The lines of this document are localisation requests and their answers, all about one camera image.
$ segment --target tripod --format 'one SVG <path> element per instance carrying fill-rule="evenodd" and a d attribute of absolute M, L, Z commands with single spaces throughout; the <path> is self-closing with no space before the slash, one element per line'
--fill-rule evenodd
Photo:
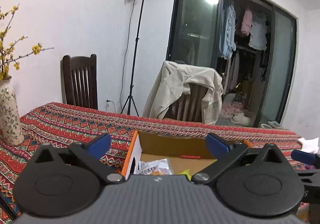
<path fill-rule="evenodd" d="M 133 89 L 133 74 L 134 74 L 134 66 L 135 66 L 135 63 L 136 63 L 136 55 L 137 55 L 137 47 L 138 47 L 138 40 L 139 40 L 139 30 L 140 30 L 140 23 L 141 23 L 143 3 L 144 3 L 144 0 L 142 0 L 142 4 L 141 4 L 140 17 L 139 17 L 139 23 L 138 23 L 138 30 L 137 30 L 137 37 L 136 37 L 136 45 L 135 45 L 135 47 L 134 47 L 133 64 L 132 64 L 132 74 L 131 74 L 131 84 L 130 84 L 130 93 L 129 93 L 129 96 L 128 96 L 126 102 L 124 103 L 124 106 L 123 106 L 123 108 L 122 108 L 122 110 L 121 110 L 121 114 L 123 113 L 123 110 L 124 110 L 126 104 L 127 104 L 128 101 L 129 101 L 127 114 L 130 115 L 131 101 L 132 101 L 132 103 L 133 103 L 133 105 L 134 105 L 134 108 L 136 109 L 137 115 L 139 116 L 138 110 L 137 110 L 137 107 L 136 107 L 136 104 L 134 103 L 134 100 L 133 100 L 132 89 Z"/>

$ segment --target dark brown chair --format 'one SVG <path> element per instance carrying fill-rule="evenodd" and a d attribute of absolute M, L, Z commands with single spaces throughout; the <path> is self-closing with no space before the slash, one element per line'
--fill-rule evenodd
<path fill-rule="evenodd" d="M 187 122 L 201 122 L 201 100 L 206 95 L 206 87 L 190 84 L 190 95 L 182 95 L 169 106 L 165 118 Z"/>
<path fill-rule="evenodd" d="M 62 59 L 67 104 L 98 109 L 97 56 Z"/>

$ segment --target closet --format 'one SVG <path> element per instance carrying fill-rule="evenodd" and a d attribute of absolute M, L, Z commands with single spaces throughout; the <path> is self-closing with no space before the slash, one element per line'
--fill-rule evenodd
<path fill-rule="evenodd" d="M 295 48 L 295 18 L 266 0 L 174 1 L 167 60 L 223 77 L 217 125 L 281 122 Z"/>

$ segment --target floral ceramic vase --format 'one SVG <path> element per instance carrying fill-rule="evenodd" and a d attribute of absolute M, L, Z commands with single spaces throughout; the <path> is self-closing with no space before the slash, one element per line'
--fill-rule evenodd
<path fill-rule="evenodd" d="M 17 146 L 23 142 L 16 95 L 10 86 L 10 79 L 0 81 L 0 126 L 8 145 Z"/>

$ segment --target red patterned tablecloth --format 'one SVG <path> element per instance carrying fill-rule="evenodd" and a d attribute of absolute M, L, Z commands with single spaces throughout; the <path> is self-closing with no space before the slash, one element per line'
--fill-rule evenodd
<path fill-rule="evenodd" d="M 202 123 L 157 120 L 129 115 L 106 113 L 72 105 L 49 103 L 21 117 L 24 142 L 10 147 L 0 142 L 0 192 L 11 207 L 19 212 L 14 203 L 12 188 L 20 172 L 43 142 L 55 147 L 67 147 L 75 141 L 89 142 L 102 133 L 111 135 L 111 148 L 101 161 L 121 171 L 134 130 L 156 132 L 162 135 L 204 138 L 214 132 L 227 140 L 247 140 L 253 147 L 276 143 L 294 167 L 303 167 L 292 161 L 290 153 L 300 149 L 298 136 L 286 130 L 266 130 L 208 126 Z M 0 210 L 0 223 L 11 220 Z"/>

